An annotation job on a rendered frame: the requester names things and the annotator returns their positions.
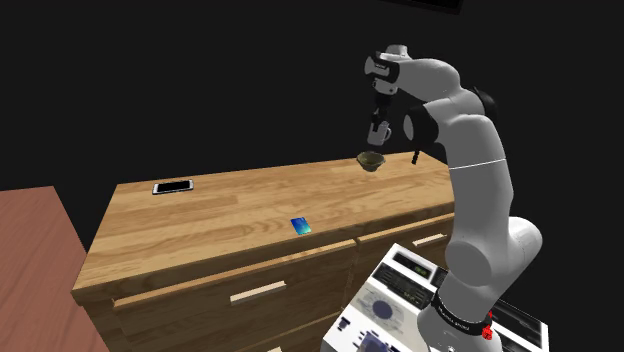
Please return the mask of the white mug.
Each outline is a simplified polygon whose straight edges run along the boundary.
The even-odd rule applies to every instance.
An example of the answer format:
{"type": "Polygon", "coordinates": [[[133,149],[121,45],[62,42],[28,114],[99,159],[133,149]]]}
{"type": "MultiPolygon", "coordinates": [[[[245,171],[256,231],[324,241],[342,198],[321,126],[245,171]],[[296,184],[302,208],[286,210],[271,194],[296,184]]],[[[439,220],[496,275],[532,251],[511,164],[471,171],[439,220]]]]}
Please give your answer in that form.
{"type": "Polygon", "coordinates": [[[392,129],[388,121],[378,124],[372,123],[369,128],[367,143],[373,146],[382,146],[392,135],[392,129]]]}

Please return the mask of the olive brown bowl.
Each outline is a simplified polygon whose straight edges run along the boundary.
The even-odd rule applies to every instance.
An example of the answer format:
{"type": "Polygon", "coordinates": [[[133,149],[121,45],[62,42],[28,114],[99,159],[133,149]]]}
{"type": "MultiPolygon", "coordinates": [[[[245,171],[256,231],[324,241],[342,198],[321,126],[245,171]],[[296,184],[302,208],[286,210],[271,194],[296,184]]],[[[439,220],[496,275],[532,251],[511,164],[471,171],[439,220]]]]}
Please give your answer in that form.
{"type": "Polygon", "coordinates": [[[374,151],[364,151],[357,155],[356,161],[367,172],[375,172],[386,161],[385,157],[374,151]]]}

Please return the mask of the wooden chest of drawers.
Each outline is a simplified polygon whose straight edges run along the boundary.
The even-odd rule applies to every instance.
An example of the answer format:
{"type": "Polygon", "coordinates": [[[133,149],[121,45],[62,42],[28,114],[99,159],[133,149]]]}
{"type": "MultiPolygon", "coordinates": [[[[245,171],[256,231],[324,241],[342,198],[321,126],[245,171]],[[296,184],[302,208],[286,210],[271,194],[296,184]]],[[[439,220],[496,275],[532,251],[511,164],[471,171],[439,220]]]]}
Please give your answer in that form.
{"type": "Polygon", "coordinates": [[[390,154],[117,186],[72,290],[109,352],[319,352],[394,244],[444,261],[448,168],[390,154]],[[290,220],[304,217],[299,236],[290,220]]]}

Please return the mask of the silver black smartphone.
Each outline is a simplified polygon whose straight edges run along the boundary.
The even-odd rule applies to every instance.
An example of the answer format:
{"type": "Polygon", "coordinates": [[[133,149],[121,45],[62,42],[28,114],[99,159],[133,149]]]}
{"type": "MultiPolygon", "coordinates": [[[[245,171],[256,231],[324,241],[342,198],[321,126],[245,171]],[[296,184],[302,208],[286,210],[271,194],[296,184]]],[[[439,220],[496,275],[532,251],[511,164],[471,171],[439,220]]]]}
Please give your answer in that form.
{"type": "Polygon", "coordinates": [[[152,194],[162,195],[162,194],[169,194],[169,193],[191,191],[193,189],[194,189],[194,182],[191,179],[177,180],[177,181],[169,181],[169,182],[162,182],[162,183],[154,184],[152,188],[152,194]]]}

